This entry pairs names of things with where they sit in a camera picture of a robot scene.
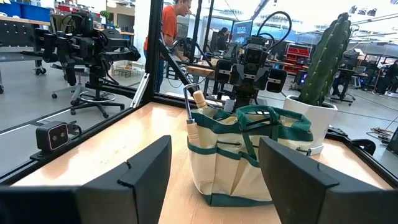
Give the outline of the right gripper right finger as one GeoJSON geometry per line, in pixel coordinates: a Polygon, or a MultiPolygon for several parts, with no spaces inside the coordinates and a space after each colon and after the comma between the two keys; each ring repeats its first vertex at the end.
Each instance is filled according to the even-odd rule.
{"type": "Polygon", "coordinates": [[[262,176],[282,223],[397,223],[397,191],[382,190],[264,137],[262,176]]]}

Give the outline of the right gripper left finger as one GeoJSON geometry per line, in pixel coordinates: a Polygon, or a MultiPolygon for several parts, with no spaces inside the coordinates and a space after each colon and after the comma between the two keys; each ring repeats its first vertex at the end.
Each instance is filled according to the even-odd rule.
{"type": "Polygon", "coordinates": [[[81,186],[1,187],[1,223],[158,223],[171,158],[165,135],[81,186]]]}

